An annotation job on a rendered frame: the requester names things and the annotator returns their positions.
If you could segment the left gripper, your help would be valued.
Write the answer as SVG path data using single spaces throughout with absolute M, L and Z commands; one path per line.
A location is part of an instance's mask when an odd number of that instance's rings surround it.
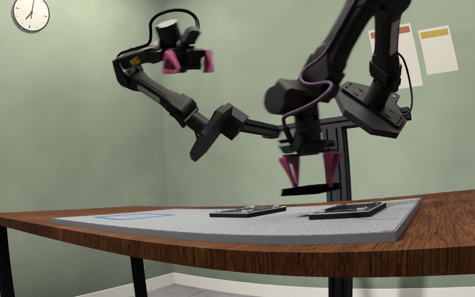
M 337 140 L 323 139 L 322 120 L 320 116 L 307 116 L 307 120 L 305 121 L 303 121 L 303 117 L 296 117 L 296 126 L 289 127 L 289 130 L 292 134 L 293 141 L 296 140 L 298 132 L 300 132 L 304 138 L 298 154 L 288 154 L 280 158 L 282 165 L 292 180 L 293 186 L 300 187 L 301 157 L 324 153 L 329 184 L 331 188 L 333 188 L 344 153 L 340 152 L 339 148 L 327 149 L 327 147 L 330 147 L 330 143 L 331 147 L 337 147 Z M 295 173 L 293 172 L 292 164 Z

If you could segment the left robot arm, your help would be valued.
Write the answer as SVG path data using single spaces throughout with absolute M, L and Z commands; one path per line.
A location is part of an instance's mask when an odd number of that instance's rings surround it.
M 334 88 L 322 102 L 331 103 L 342 91 L 381 119 L 398 129 L 404 117 L 386 105 L 390 93 L 401 85 L 402 64 L 399 38 L 403 13 L 413 0 L 347 0 L 341 15 L 323 44 L 312 53 L 305 67 L 318 58 L 330 43 L 324 57 L 307 69 L 307 82 L 331 81 Z M 353 51 L 373 18 L 376 18 L 376 44 L 369 72 L 373 81 L 368 92 L 352 82 L 342 83 Z M 328 84 L 307 86 L 298 79 L 280 78 L 266 94 L 270 113 L 285 115 L 313 102 L 329 88 Z M 312 97 L 313 96 L 313 97 Z

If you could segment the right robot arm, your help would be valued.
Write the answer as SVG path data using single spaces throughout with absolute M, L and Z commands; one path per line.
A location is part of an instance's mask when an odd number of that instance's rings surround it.
M 137 48 L 113 58 L 116 78 L 122 86 L 138 89 L 160 103 L 183 129 L 188 126 L 200 134 L 209 119 L 198 112 L 197 103 L 184 93 L 171 91 L 156 82 L 145 73 L 141 65 L 147 62 L 155 64 L 165 61 L 167 51 L 177 45 L 182 45 L 184 35 L 178 19 L 162 22 L 157 26 L 157 30 L 161 39 L 146 47 Z M 192 25 L 183 38 L 184 42 L 197 44 L 202 33 L 201 27 Z

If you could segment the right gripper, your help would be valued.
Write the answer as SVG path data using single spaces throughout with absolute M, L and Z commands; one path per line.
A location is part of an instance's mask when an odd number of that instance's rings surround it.
M 187 28 L 188 30 L 188 28 Z M 187 32 L 186 30 L 186 32 Z M 185 32 L 185 34 L 186 34 Z M 184 36 L 185 36 L 184 34 Z M 215 72 L 214 51 L 205 48 L 197 48 L 196 45 L 184 42 L 167 51 L 165 58 L 165 74 L 184 73 L 192 69 L 203 69 L 203 58 L 205 57 L 205 73 Z M 212 65 L 211 65 L 212 64 Z

